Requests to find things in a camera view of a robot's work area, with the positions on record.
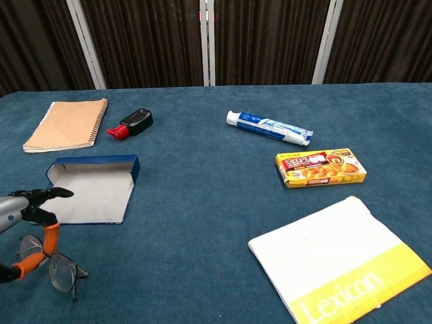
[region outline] eyeglasses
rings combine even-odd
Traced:
[[[55,251],[47,255],[43,250],[43,243],[36,236],[25,235],[21,238],[19,256],[22,260],[30,255],[44,254],[44,259],[38,267],[49,260],[49,277],[53,286],[60,292],[72,290],[72,300],[76,299],[76,280],[86,279],[88,273],[77,266],[67,256]]]

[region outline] spiral notebook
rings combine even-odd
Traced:
[[[51,103],[48,112],[23,145],[27,153],[62,151],[95,144],[108,100]]]

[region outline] dark curtain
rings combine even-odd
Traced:
[[[217,0],[216,83],[311,83],[329,2]]]
[[[65,1],[0,1],[0,96],[94,88]]]
[[[324,83],[431,81],[431,0],[344,1]]]
[[[108,88],[202,86],[199,0],[85,0]]]

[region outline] tube cap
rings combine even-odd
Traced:
[[[227,123],[229,125],[237,126],[237,119],[239,118],[240,113],[233,113],[231,110],[227,114]]]
[[[116,140],[124,140],[129,136],[129,129],[125,125],[119,125],[113,130],[107,130],[107,133]]]

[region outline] orange gripper pad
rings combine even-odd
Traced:
[[[23,261],[15,263],[12,267],[18,267],[21,270],[21,276],[18,279],[24,278],[24,276],[36,268],[39,263],[45,259],[45,254],[42,252],[32,253],[27,256]]]
[[[59,223],[51,226],[44,226],[45,237],[43,239],[43,252],[46,255],[52,255],[57,248],[57,241],[59,239]]]

